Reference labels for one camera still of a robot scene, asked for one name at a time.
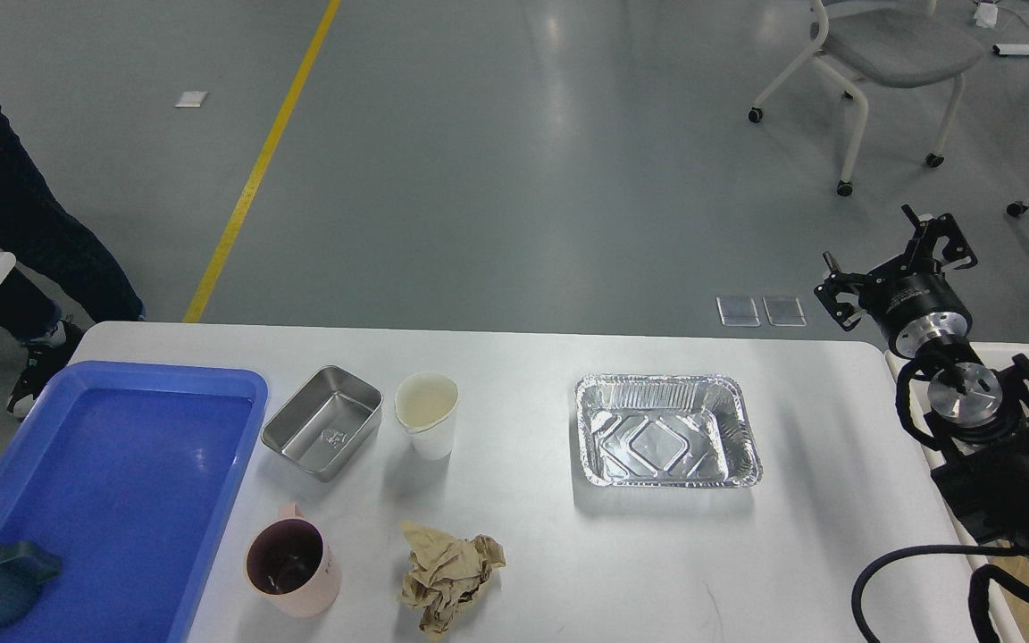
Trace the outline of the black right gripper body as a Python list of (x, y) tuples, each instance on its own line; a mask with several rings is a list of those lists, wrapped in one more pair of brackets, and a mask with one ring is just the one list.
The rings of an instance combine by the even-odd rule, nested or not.
[(868, 313), (895, 355), (917, 354), (933, 340), (964, 340), (971, 313), (941, 274), (884, 280), (868, 297)]

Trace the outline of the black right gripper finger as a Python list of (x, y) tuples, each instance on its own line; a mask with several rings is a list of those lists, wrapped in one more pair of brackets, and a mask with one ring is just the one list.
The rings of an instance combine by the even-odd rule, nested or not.
[(901, 277), (931, 276), (943, 280), (949, 271), (968, 270), (979, 263), (954, 215), (920, 216), (910, 205), (902, 205), (901, 211), (914, 228), (899, 257)]
[(824, 306), (833, 322), (845, 332), (854, 330), (875, 299), (881, 294), (882, 278), (873, 274), (845, 272), (832, 252), (822, 253), (826, 265), (824, 281), (814, 288), (814, 296)]

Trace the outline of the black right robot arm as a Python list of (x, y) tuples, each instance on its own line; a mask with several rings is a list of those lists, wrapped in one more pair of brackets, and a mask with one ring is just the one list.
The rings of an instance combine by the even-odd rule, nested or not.
[(826, 276), (814, 294), (843, 330), (873, 318), (904, 362), (895, 378), (899, 426), (939, 453), (932, 480), (975, 543), (874, 559), (857, 576), (850, 606), (863, 639), (874, 642), (863, 591), (883, 567), (914, 556), (984, 556), (988, 562), (969, 575), (967, 609), (977, 640), (996, 642), (990, 590), (1029, 604), (1029, 357), (1013, 355), (1009, 367), (995, 370), (975, 353), (972, 314), (946, 278), (948, 269), (975, 267), (975, 252), (954, 216), (902, 209), (914, 233), (901, 254), (860, 273), (824, 252)]

